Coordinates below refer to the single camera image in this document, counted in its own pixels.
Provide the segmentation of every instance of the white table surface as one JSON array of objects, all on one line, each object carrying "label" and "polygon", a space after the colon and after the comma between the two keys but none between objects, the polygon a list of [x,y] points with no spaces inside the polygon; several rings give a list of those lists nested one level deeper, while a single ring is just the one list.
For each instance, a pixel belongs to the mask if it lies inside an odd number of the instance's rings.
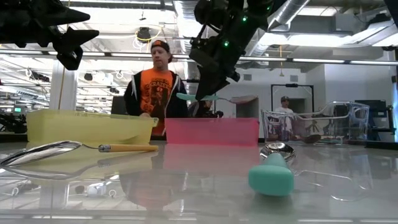
[{"label": "white table surface", "polygon": [[[82,178],[38,180],[0,170],[0,223],[398,223],[398,151],[293,146],[295,190],[279,198],[248,186],[259,147],[153,144],[159,153],[117,156],[123,164],[116,159],[109,167],[79,156],[49,166],[83,170]],[[0,156],[22,147],[0,144]],[[38,187],[24,191],[28,183]],[[79,185],[84,194],[76,194]]]}]

